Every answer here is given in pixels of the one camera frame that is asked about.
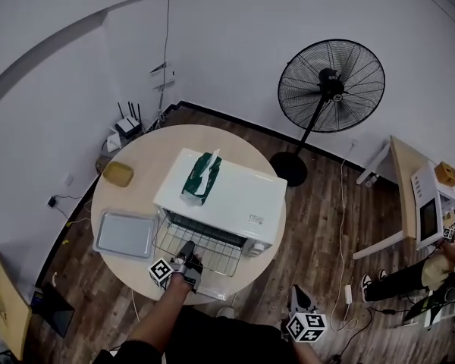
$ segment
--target white microwave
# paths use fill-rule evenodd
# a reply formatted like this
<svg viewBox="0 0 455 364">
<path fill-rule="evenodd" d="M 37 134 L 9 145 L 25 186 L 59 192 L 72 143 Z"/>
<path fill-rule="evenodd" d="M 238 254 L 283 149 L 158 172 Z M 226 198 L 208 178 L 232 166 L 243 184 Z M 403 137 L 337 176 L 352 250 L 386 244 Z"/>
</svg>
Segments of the white microwave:
<svg viewBox="0 0 455 364">
<path fill-rule="evenodd" d="M 187 205 L 180 194 L 202 155 L 182 149 L 153 202 L 161 216 L 189 231 L 257 256 L 275 243 L 287 182 L 224 159 L 202 206 Z"/>
<path fill-rule="evenodd" d="M 426 162 L 412 177 L 416 203 L 416 248 L 443 237 L 443 215 L 455 206 L 455 189 L 438 182 L 435 165 Z"/>
</svg>

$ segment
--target electrical outlet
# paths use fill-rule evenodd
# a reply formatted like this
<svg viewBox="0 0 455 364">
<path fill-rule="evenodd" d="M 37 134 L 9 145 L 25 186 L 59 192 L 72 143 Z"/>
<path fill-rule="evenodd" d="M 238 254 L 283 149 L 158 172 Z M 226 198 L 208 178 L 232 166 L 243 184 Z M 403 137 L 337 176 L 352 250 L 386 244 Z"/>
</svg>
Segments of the electrical outlet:
<svg viewBox="0 0 455 364">
<path fill-rule="evenodd" d="M 64 180 L 62 181 L 62 183 L 64 185 L 66 185 L 66 187 L 69 187 L 74 181 L 74 176 L 71 174 L 71 173 L 67 173 L 65 176 L 64 176 Z"/>
</svg>

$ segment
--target wooden tabletop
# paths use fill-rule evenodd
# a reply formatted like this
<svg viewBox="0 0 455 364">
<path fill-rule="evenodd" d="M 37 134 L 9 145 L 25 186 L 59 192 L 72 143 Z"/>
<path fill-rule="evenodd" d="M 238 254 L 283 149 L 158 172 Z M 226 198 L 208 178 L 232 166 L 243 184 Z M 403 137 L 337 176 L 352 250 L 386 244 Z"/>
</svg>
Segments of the wooden tabletop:
<svg viewBox="0 0 455 364">
<path fill-rule="evenodd" d="M 95 237 L 103 211 L 124 211 L 144 215 L 157 213 L 153 198 L 182 148 L 198 152 L 213 152 L 220 149 L 219 156 L 224 160 L 276 175 L 269 162 L 256 148 L 232 133 L 203 125 L 164 127 L 138 138 L 115 156 L 115 161 L 129 165 L 134 171 L 128 187 L 116 187 L 103 177 L 99 179 L 91 208 Z M 283 237 L 285 218 L 284 204 L 277 239 L 273 246 L 257 257 L 241 256 L 232 278 L 205 270 L 202 273 L 202 286 L 215 287 L 231 295 L 254 281 L 275 257 Z M 150 278 L 145 262 L 110 255 L 102 257 L 113 273 L 127 286 L 145 297 L 154 300 L 160 298 L 162 291 Z M 190 293 L 186 304 L 208 303 L 213 300 L 211 297 Z"/>
<path fill-rule="evenodd" d="M 403 235 L 416 239 L 416 203 L 411 176 L 428 161 L 428 158 L 394 136 L 391 137 L 391 154 L 400 189 Z"/>
<path fill-rule="evenodd" d="M 0 338 L 17 359 L 22 360 L 32 310 L 25 303 L 0 262 Z"/>
</svg>

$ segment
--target microwave door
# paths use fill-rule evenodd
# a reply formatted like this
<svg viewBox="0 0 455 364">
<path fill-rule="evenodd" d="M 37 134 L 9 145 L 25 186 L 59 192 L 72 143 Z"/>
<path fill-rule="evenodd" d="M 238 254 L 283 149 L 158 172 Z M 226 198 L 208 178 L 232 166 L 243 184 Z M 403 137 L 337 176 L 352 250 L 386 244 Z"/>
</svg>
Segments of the microwave door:
<svg viewBox="0 0 455 364">
<path fill-rule="evenodd" d="M 418 219 L 417 226 L 419 227 L 416 234 L 417 249 L 428 246 L 442 237 L 443 221 L 441 218 L 441 201 L 439 198 L 430 199 L 418 209 L 416 216 Z"/>
</svg>

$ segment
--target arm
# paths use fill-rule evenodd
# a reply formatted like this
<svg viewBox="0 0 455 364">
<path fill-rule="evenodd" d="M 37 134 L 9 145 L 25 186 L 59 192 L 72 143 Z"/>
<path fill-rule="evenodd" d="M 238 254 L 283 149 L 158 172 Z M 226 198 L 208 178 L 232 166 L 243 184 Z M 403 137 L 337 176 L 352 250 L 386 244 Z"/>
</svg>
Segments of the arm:
<svg viewBox="0 0 455 364">
<path fill-rule="evenodd" d="M 293 350 L 300 364 L 322 364 L 310 344 L 293 342 Z"/>
<path fill-rule="evenodd" d="M 447 258 L 450 263 L 455 264 L 455 247 L 451 246 L 447 241 L 444 241 L 440 244 L 440 248 L 445 258 Z"/>
<path fill-rule="evenodd" d="M 181 274 L 174 273 L 162 298 L 133 329 L 128 340 L 146 342 L 162 354 L 191 288 Z"/>
</svg>

